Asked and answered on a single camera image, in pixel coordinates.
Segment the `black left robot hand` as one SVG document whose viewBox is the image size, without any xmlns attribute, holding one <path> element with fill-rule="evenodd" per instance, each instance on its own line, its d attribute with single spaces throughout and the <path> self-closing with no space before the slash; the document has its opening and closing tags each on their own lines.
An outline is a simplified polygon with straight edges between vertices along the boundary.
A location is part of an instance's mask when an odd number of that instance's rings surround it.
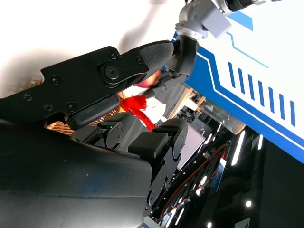
<svg viewBox="0 0 304 228">
<path fill-rule="evenodd" d="M 173 42 L 173 54 L 165 64 L 159 81 L 151 88 L 151 96 L 156 97 L 172 90 L 177 84 L 185 82 L 191 75 L 198 49 L 197 40 L 178 35 Z"/>
</svg>

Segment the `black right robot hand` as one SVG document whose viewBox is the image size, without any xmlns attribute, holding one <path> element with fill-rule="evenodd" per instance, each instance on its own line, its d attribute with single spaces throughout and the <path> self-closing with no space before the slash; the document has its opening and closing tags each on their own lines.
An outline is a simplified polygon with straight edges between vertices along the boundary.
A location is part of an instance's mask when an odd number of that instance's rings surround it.
<svg viewBox="0 0 304 228">
<path fill-rule="evenodd" d="M 173 177 L 188 124 L 154 127 L 145 96 L 119 93 L 160 69 L 173 43 L 108 46 L 42 69 L 0 101 L 3 228 L 137 228 Z"/>
</svg>

